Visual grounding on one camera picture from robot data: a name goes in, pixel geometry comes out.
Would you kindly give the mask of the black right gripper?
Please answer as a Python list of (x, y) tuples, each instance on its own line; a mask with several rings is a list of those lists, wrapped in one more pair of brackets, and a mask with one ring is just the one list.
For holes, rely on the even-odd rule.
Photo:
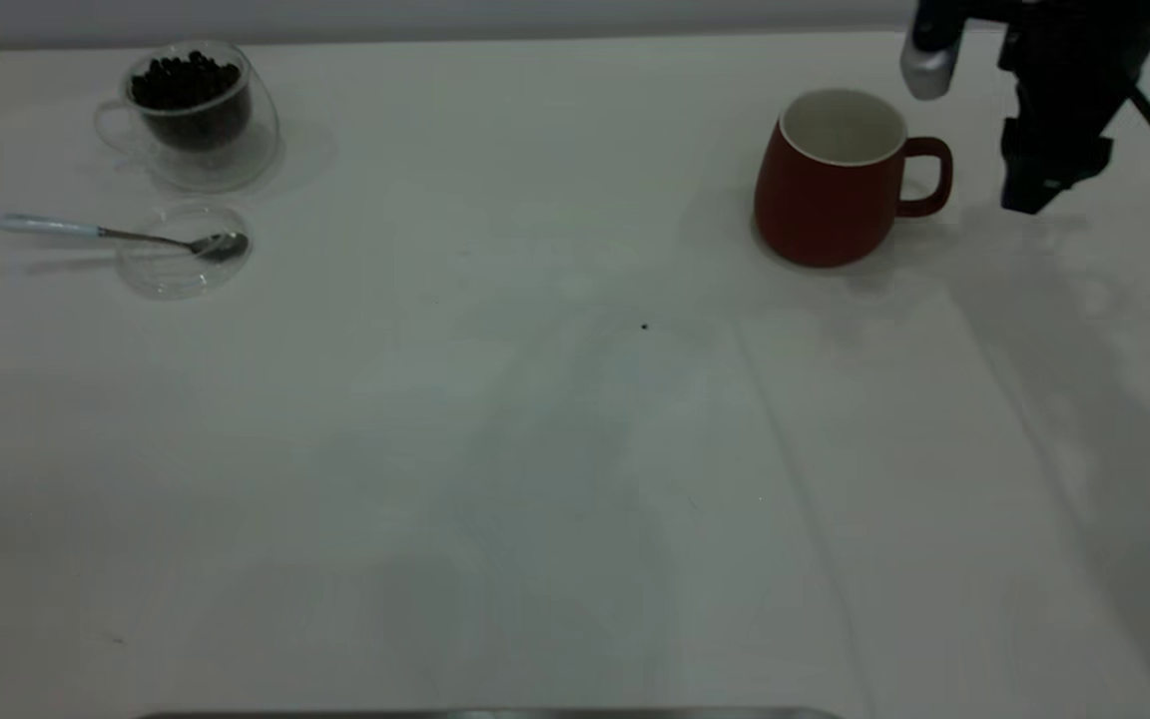
[(1099, 136), (1150, 55), (1150, 1), (976, 1), (973, 15), (1007, 26), (998, 66), (1015, 79), (1005, 120), (1000, 205), (1035, 217), (1063, 192), (1057, 151), (1068, 136), (1066, 190), (1099, 177), (1114, 141)]

